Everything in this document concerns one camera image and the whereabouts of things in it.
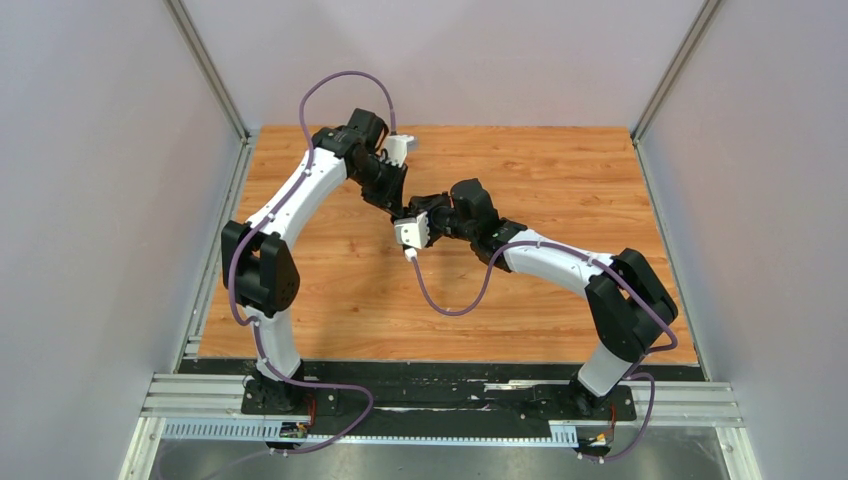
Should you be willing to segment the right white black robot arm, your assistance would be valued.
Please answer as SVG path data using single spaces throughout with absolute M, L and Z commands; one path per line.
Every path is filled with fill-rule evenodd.
M 549 239 L 501 216 L 476 178 L 413 197 L 393 227 L 418 278 L 418 252 L 450 238 L 467 242 L 489 271 L 533 276 L 585 299 L 599 344 L 569 382 L 572 406 L 584 417 L 607 409 L 612 390 L 647 356 L 678 345 L 677 305 L 642 253 L 597 253 Z

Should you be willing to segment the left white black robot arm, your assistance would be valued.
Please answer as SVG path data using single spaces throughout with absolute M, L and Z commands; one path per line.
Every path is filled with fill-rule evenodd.
M 251 399 L 293 413 L 311 388 L 303 380 L 291 320 L 301 283 L 293 248 L 301 231 L 347 180 L 360 186 L 366 203 L 400 217 L 405 160 L 416 147 L 414 136 L 397 133 L 373 112 L 355 109 L 346 124 L 308 134 L 303 159 L 274 196 L 246 221 L 223 227 L 223 284 L 230 309 L 257 343 Z

